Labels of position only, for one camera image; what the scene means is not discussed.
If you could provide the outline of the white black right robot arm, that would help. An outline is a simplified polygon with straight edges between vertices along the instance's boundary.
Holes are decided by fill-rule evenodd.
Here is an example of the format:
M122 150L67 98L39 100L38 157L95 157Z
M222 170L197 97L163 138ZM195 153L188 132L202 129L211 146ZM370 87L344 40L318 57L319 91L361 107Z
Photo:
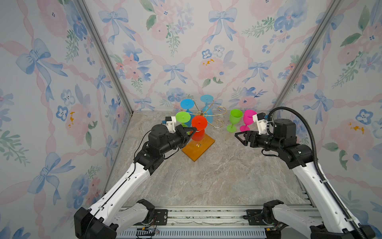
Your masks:
M298 144L296 125L289 119L276 119L272 135L265 131L244 131L235 134L244 145L277 152L277 157L303 184L320 213L315 220L291 209L280 200L263 205L256 217L278 232L289 226L309 239L374 239L376 234L370 225L363 225L344 205L313 158L312 149Z

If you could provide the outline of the pink wine glass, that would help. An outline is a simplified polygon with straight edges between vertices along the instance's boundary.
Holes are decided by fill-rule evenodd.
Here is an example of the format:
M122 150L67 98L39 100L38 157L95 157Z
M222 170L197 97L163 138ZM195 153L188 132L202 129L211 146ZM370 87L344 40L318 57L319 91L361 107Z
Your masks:
M250 125L254 123L253 116L256 115L257 112L254 110L246 110L244 115L243 115L243 122L244 125L240 127L240 131L249 131L250 130Z

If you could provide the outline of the green wine glass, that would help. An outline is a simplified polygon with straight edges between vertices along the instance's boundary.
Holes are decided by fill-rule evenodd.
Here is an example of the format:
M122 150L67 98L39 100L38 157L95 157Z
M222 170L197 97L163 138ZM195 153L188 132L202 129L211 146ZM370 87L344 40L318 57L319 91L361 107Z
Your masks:
M184 127L190 127L191 115L188 112L178 112L176 114L176 121L180 122Z
M243 112L239 109L232 109L229 115L230 125L227 126L227 131L235 133L237 131L236 125L241 121Z

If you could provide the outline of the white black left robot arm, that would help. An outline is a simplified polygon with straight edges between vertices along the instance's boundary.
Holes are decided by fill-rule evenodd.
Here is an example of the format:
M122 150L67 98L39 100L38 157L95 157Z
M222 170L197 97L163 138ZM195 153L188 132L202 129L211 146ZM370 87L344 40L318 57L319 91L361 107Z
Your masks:
M147 142L118 182L88 209L81 207L75 213L75 236L79 239L115 239L136 224L152 224L155 207L147 200L141 199L127 210L121 208L164 162L165 154L184 148L196 132L195 127L181 124L175 127L175 132L169 132L163 124L153 126L148 132Z

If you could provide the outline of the red wine glass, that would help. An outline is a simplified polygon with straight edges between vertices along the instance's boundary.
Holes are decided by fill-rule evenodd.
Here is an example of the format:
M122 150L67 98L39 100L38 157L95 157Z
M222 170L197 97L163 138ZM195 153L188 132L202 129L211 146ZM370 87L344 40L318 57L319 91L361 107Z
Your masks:
M201 141L205 136L205 129L208 126L207 119L204 116L195 116L192 120L192 127L196 127L197 131L192 140Z

